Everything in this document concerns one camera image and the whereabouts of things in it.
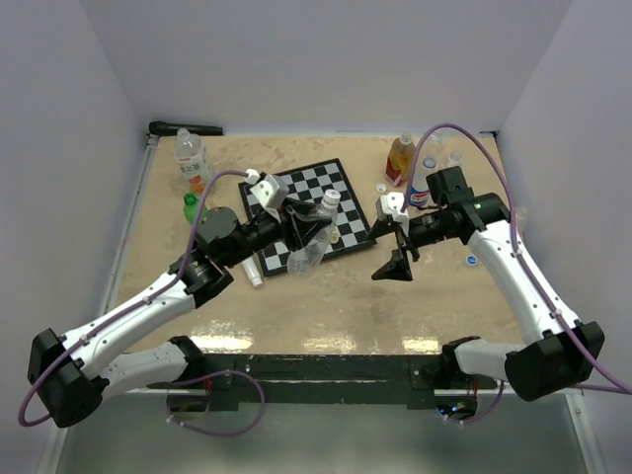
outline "tan work surface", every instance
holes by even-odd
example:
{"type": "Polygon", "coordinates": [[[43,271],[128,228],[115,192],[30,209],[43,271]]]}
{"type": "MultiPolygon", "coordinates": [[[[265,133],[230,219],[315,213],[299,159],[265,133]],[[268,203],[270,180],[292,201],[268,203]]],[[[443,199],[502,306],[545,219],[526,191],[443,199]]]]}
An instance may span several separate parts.
{"type": "MultiPolygon", "coordinates": [[[[278,173],[340,158],[372,224],[375,186],[393,137],[226,136],[205,137],[214,171],[254,168],[278,173]]],[[[500,162],[493,138],[482,139],[500,162]]],[[[190,225],[183,214],[187,183],[174,158],[175,139],[162,138],[130,245],[118,302],[146,288],[184,252],[190,225]]],[[[483,155],[462,137],[448,149],[463,151],[463,170],[476,195],[503,189],[483,155]]],[[[229,206],[242,219],[239,178],[219,180],[206,206],[229,206]]],[[[205,352],[253,354],[435,354],[464,336],[519,343],[517,323],[482,264],[465,263],[468,248],[452,240],[420,249],[415,280],[372,281],[395,248],[394,236],[368,250],[321,264],[307,280],[283,274],[255,289],[241,267],[235,281],[202,308],[159,328],[132,349],[149,349],[172,336],[190,336],[205,352]]]]}

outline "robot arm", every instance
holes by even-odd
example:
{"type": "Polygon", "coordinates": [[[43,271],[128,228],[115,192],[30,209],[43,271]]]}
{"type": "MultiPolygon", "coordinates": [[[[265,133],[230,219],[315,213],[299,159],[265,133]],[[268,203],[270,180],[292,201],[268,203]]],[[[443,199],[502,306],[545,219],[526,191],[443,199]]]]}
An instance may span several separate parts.
{"type": "Polygon", "coordinates": [[[241,224],[227,207],[211,209],[197,228],[188,259],[181,257],[149,287],[97,320],[61,336],[47,329],[34,338],[28,374],[32,384],[66,350],[83,342],[38,389],[59,427],[80,422],[105,398],[127,390],[204,375],[204,357],[187,337],[172,338],[140,353],[123,352],[163,324],[217,296],[233,280],[226,267],[277,241],[298,250],[331,223],[329,218],[310,214],[313,203],[288,198],[287,185],[276,176],[263,176],[254,183],[252,193],[262,211],[249,222],[241,224]],[[168,289],[151,297],[164,287],[168,289]],[[120,316],[125,310],[129,312],[120,316]],[[109,320],[110,324],[88,338],[109,320]]]}
{"type": "MultiPolygon", "coordinates": [[[[520,267],[511,246],[509,212],[497,195],[475,197],[459,167],[428,176],[439,210],[409,219],[402,211],[404,197],[391,193],[377,203],[378,220],[369,233],[395,233],[398,248],[373,279],[413,279],[408,261],[419,259],[418,248],[459,238],[483,263],[515,315],[524,346],[466,338],[443,348],[446,370],[507,380],[522,399],[531,401],[589,378],[592,366],[570,341],[520,267]]],[[[597,323],[583,324],[555,293],[521,241],[522,256],[547,294],[562,310],[565,321],[593,356],[603,345],[597,323]]]]}

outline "orange juice bottle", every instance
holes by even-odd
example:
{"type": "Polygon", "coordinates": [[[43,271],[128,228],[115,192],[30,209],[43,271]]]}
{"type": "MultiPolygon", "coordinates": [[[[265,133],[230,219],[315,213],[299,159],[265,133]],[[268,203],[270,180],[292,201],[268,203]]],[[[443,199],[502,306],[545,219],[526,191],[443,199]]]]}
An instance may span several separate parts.
{"type": "Polygon", "coordinates": [[[386,160],[386,179],[393,186],[400,186],[406,182],[408,172],[415,155],[415,144],[408,131],[395,138],[388,152],[386,160]]]}

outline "checkerboard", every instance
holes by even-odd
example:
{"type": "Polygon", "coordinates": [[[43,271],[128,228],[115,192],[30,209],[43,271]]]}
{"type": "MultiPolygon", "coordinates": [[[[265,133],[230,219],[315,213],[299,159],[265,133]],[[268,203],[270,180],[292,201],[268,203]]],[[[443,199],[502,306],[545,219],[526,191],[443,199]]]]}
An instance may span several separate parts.
{"type": "MultiPolygon", "coordinates": [[[[333,259],[344,254],[366,249],[375,244],[374,240],[366,240],[370,225],[359,206],[345,169],[338,158],[316,163],[303,168],[276,173],[289,187],[289,198],[320,202],[325,191],[334,189],[341,194],[338,206],[338,230],[340,240],[327,247],[323,260],[333,259]]],[[[248,218],[261,209],[257,199],[250,193],[250,185],[239,185],[242,201],[248,218]]],[[[285,244],[276,242],[259,254],[264,276],[270,277],[286,272],[289,251],[285,244]]]]}

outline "white wall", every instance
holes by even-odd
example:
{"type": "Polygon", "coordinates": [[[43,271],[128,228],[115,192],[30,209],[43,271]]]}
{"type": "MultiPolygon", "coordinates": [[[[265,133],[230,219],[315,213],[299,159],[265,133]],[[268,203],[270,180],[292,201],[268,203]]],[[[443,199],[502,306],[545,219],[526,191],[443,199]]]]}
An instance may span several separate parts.
{"type": "Polygon", "coordinates": [[[4,5],[0,63],[0,472],[28,473],[48,430],[17,423],[31,340],[95,316],[143,146],[76,0],[4,5]]]}
{"type": "Polygon", "coordinates": [[[499,129],[572,0],[81,0],[144,120],[499,129]]]}
{"type": "MultiPolygon", "coordinates": [[[[626,0],[576,0],[499,137],[511,184],[530,209],[529,248],[567,303],[601,325],[599,359],[628,383],[631,18],[626,0]]],[[[630,472],[631,397],[588,401],[609,472],[630,472]]]]}

